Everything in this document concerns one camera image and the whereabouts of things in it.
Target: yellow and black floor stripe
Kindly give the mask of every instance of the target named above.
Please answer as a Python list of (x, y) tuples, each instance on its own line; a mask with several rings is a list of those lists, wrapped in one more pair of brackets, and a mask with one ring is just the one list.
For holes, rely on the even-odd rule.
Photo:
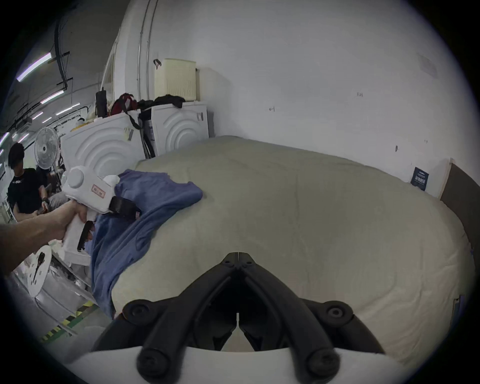
[[(74, 325), (78, 324), (83, 318), (91, 314), (93, 311), (97, 310), (98, 306), (93, 304), (91, 301), (87, 301), (84, 305), (82, 305), (79, 309), (75, 311), (75, 316), (70, 315), (65, 320), (62, 321), (64, 326), (73, 327)], [(46, 335), (42, 336), (40, 339), (40, 343), (47, 344), (52, 342), (53, 340), (59, 338), (61, 335), (66, 333), (66, 331), (60, 328), (58, 325), (53, 327), (52, 330), (48, 331)]]

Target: mattress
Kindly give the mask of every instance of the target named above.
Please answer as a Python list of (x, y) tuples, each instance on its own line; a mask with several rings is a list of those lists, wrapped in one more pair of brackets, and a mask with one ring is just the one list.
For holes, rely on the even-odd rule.
[(247, 252), (299, 297), (349, 304), (386, 353), (413, 369), (448, 332), (454, 298), (473, 287), (456, 215), (378, 169), (228, 136), (136, 169), (193, 181), (204, 197), (162, 225), (121, 274), (117, 311), (177, 296), (227, 253)]

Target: floor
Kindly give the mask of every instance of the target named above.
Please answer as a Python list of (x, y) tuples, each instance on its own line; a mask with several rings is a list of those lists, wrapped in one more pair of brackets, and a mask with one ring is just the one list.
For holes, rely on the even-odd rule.
[(88, 314), (69, 326), (78, 334), (72, 336), (63, 330), (59, 336), (44, 341), (45, 349), (60, 363), (67, 364), (84, 352), (88, 352), (96, 339), (111, 323), (97, 306), (87, 310)]

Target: beige radiator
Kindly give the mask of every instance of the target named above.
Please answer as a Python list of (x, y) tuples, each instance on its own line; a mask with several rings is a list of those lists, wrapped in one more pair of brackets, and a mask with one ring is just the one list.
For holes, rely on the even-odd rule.
[(154, 61), (155, 98), (164, 95), (181, 96), (186, 101), (196, 98), (195, 61), (163, 59)]

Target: man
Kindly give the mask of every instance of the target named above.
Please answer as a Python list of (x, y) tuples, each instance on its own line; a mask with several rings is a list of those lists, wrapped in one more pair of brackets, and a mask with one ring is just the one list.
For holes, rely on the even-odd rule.
[(8, 202), (17, 222), (48, 212), (47, 190), (33, 168), (24, 169), (24, 146), (15, 143), (8, 153), (13, 177), (8, 187)]

